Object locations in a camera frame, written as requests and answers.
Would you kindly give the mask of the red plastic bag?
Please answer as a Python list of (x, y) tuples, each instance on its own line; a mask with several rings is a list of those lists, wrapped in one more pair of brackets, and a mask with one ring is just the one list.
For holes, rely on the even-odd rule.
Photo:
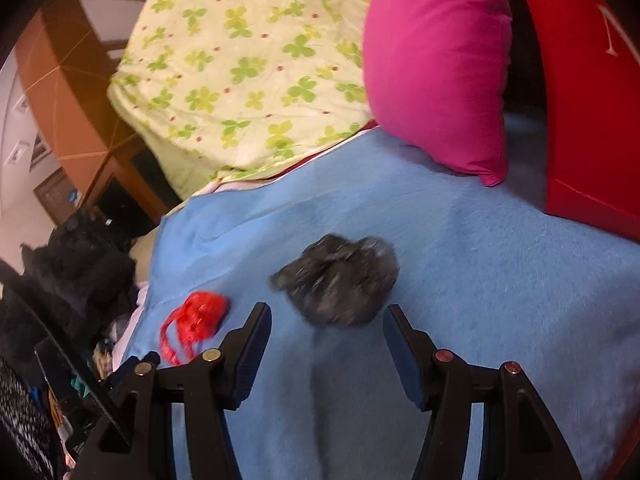
[[(173, 366), (195, 358), (194, 344), (216, 335), (230, 307), (227, 297), (216, 292), (191, 292), (183, 304), (173, 310), (160, 326), (160, 354)], [(177, 351), (170, 343), (168, 330), (173, 327), (180, 344)]]

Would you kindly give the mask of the black plastic bag ball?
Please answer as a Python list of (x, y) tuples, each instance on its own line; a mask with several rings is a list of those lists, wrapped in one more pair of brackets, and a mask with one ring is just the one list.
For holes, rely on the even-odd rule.
[(400, 271), (395, 248), (382, 238), (330, 233), (270, 276), (273, 289), (317, 327), (366, 325), (385, 306)]

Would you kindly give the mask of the polka dot black garment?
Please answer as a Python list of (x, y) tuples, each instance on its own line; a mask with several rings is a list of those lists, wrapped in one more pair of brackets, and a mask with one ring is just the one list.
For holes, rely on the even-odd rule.
[(1, 360), (1, 478), (56, 479), (49, 425), (21, 378)]

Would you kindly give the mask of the black clothes pile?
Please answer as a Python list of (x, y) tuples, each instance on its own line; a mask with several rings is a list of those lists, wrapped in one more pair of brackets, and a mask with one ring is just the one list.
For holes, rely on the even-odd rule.
[(81, 208), (46, 244), (21, 246), (23, 274), (42, 291), (56, 322), (74, 341), (106, 335), (137, 309), (136, 263), (130, 240)]

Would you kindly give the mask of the blue blanket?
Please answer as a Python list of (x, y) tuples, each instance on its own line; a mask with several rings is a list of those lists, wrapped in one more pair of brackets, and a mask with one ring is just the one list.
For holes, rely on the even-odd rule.
[(199, 289), (254, 304), (273, 328), (250, 397), (227, 416), (247, 479), (408, 479), (428, 424), (406, 397), (380, 321), (307, 323), (273, 273), (323, 235), (381, 237), (399, 262), (390, 301), (466, 362), (519, 362), (582, 475), (603, 477), (639, 409), (639, 246), (548, 216), (544, 132), (509, 117), (506, 182), (486, 188), (371, 130), (250, 191), (192, 198), (160, 225), (128, 356)]

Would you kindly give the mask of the brown wooden pillar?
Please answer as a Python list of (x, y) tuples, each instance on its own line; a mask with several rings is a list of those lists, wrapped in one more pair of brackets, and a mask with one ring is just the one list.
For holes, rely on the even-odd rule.
[(168, 207), (132, 164), (145, 144), (107, 97), (113, 65), (80, 0), (46, 0), (15, 45), (17, 71), (40, 132), (93, 206), (111, 181), (154, 222)]

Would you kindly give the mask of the clover print quilt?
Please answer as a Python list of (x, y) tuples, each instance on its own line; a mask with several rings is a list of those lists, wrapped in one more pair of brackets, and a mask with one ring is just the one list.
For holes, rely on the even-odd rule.
[(267, 179), (372, 118), (370, 0), (146, 0), (107, 95), (182, 198)]

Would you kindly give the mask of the pink pillow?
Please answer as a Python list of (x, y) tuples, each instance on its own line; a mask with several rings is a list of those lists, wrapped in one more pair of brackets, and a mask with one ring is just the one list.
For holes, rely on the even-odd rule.
[(509, 0), (371, 0), (363, 79), (389, 134), (486, 186), (508, 173)]

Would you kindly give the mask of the red Nilrich paper bag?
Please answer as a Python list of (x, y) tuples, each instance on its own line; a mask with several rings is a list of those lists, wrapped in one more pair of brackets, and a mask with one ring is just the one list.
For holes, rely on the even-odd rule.
[(638, 41), (611, 0), (526, 3), (546, 85), (546, 211), (638, 240)]

